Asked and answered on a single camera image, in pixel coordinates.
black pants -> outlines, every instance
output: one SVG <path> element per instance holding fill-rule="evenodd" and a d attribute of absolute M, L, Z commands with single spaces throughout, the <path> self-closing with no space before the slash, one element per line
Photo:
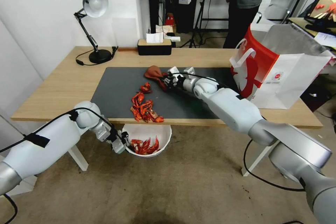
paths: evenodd
<path fill-rule="evenodd" d="M 251 9 L 239 9 L 235 4 L 229 4 L 229 33 L 223 48 L 235 48 L 242 40 L 247 29 L 258 12 L 259 6 Z"/>

lamp arm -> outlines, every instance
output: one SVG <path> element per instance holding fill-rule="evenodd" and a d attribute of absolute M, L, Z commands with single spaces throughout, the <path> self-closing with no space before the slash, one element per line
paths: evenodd
<path fill-rule="evenodd" d="M 83 12 L 84 9 L 80 9 L 78 12 L 75 12 L 73 15 L 76 17 L 78 23 L 80 24 L 81 28 L 83 29 L 83 31 L 85 32 L 86 34 L 86 37 L 87 39 L 90 41 L 91 45 L 93 46 L 93 49 L 95 52 L 99 52 L 98 51 L 98 44 L 97 42 L 95 41 L 95 39 L 88 33 L 88 31 L 85 29 L 83 23 L 82 23 L 82 18 L 86 17 L 87 15 L 86 14 L 83 14 L 81 12 Z"/>

white bowl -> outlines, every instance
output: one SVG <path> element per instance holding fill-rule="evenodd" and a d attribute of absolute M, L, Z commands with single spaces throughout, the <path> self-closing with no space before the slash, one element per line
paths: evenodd
<path fill-rule="evenodd" d="M 125 124 L 122 131 L 127 131 L 129 140 L 138 139 L 142 141 L 146 141 L 150 138 L 150 145 L 152 146 L 155 143 L 155 136 L 157 136 L 159 140 L 159 151 L 148 154 L 148 155 L 140 155 L 133 152 L 131 149 L 126 147 L 126 150 L 135 155 L 143 158 L 151 158 L 159 155 L 165 147 L 168 145 L 170 141 L 170 137 L 172 135 L 172 129 L 170 125 L 153 125 L 153 124 Z"/>

red rag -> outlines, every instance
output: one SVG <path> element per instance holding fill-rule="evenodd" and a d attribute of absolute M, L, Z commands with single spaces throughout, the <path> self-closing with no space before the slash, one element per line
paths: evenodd
<path fill-rule="evenodd" d="M 144 76 L 149 79 L 153 79 L 157 81 L 160 88 L 162 88 L 163 91 L 168 91 L 167 86 L 164 84 L 164 82 L 161 80 L 162 78 L 166 77 L 168 74 L 161 73 L 161 70 L 158 66 L 151 66 L 147 69 Z"/>

computer monitor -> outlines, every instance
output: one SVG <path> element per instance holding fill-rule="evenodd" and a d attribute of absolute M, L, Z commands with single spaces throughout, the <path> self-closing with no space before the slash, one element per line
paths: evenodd
<path fill-rule="evenodd" d="M 336 0 L 315 0 L 305 19 L 313 23 L 308 29 L 324 32 L 336 27 Z"/>

